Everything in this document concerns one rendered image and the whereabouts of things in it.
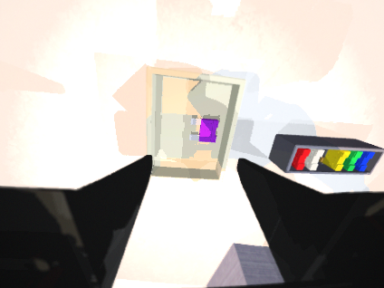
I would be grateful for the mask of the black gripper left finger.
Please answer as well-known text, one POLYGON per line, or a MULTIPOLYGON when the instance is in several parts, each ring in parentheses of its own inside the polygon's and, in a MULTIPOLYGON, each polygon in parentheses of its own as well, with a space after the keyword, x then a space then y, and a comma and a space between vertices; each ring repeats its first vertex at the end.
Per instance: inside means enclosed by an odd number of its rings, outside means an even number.
POLYGON ((146 155, 77 189, 0 186, 0 231, 67 235, 90 288, 112 288, 152 167, 146 155))

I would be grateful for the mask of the white blade fuse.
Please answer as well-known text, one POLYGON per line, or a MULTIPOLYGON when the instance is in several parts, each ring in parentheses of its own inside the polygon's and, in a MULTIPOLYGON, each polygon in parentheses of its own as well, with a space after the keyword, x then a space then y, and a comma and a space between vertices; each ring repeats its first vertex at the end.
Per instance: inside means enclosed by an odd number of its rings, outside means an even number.
POLYGON ((325 150, 323 149, 310 149, 311 152, 308 157, 306 157, 304 161, 304 166, 308 169, 315 170, 318 166, 317 162, 319 161, 320 157, 322 157, 325 150))

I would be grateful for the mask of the violet blade fuse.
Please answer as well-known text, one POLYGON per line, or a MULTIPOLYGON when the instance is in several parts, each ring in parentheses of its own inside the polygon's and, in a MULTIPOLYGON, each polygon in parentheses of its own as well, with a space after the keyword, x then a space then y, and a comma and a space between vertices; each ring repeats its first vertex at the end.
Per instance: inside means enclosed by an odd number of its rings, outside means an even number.
POLYGON ((219 120, 215 119, 192 119, 191 125, 200 125, 199 135, 190 134, 189 140, 199 140, 203 142, 216 142, 216 128, 219 120))

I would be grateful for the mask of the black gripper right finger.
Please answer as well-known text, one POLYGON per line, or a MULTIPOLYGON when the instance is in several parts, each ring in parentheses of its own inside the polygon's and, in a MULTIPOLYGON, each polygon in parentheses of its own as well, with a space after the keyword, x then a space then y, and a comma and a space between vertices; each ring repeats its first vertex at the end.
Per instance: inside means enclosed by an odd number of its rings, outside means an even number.
POLYGON ((384 191, 323 193, 239 158, 241 185, 285 283, 312 275, 358 216, 384 216, 384 191))

